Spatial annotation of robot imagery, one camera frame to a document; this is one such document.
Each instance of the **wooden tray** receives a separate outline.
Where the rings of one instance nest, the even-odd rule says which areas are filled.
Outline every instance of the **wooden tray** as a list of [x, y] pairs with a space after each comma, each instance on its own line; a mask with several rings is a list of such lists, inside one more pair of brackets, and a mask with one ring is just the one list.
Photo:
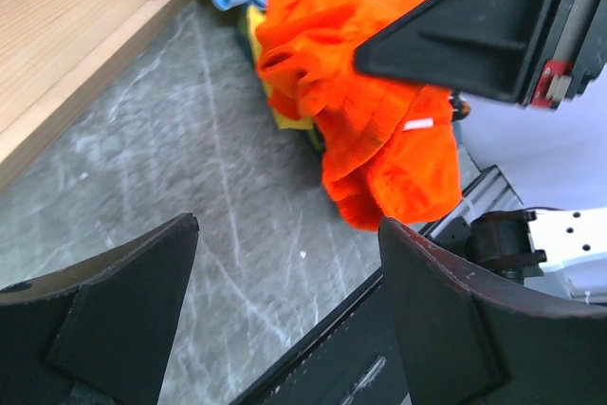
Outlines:
[[188, 0], [0, 0], [0, 193]]

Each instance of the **scratched gray surface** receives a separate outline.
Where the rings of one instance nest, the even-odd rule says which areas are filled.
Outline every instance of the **scratched gray surface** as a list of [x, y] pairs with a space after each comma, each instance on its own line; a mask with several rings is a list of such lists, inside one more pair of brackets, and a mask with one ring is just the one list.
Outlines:
[[194, 2], [0, 197], [0, 287], [193, 212], [160, 404], [228, 404], [378, 267], [376, 236], [340, 220], [319, 176], [274, 130], [231, 25]]

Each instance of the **orange cloth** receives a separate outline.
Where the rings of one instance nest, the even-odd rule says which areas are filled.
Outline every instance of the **orange cloth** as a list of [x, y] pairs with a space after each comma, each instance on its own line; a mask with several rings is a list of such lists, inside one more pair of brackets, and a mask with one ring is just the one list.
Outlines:
[[[377, 230], [383, 215], [430, 222], [461, 200], [450, 92], [353, 67], [358, 45], [422, 1], [268, 0], [257, 28], [270, 105], [294, 120], [314, 118], [326, 144], [324, 187], [362, 230]], [[432, 128], [403, 131], [428, 118]]]

